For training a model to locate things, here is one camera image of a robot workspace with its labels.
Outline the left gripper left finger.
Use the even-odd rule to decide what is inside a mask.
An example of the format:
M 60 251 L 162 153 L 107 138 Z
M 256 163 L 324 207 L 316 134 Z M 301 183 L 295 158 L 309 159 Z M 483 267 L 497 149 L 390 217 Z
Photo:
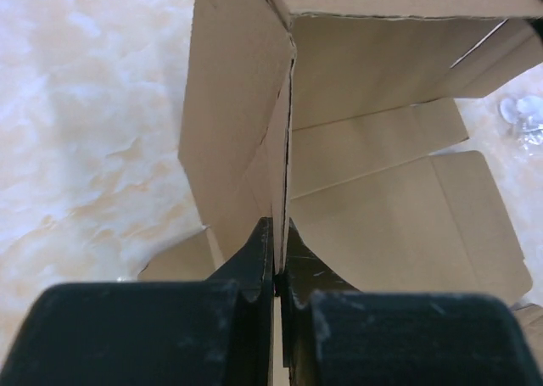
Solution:
M 203 281 L 66 283 L 32 305 L 4 385 L 267 385 L 272 220 Z

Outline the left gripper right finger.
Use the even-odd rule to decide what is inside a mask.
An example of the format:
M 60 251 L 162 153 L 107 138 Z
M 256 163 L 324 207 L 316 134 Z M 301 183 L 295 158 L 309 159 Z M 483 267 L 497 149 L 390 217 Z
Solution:
M 292 385 L 539 385 L 539 369 L 488 267 L 517 248 L 512 225 L 456 221 L 473 274 L 495 296 L 356 289 L 288 227 L 279 277 L 283 366 Z

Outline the brown cardboard box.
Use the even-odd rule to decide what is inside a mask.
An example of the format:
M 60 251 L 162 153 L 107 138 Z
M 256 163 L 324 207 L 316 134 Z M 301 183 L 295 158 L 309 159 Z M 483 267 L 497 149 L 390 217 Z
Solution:
M 201 228 L 144 281 L 207 278 L 268 217 L 366 291 L 532 286 L 458 98 L 538 64 L 542 0 L 195 0 L 179 158 Z

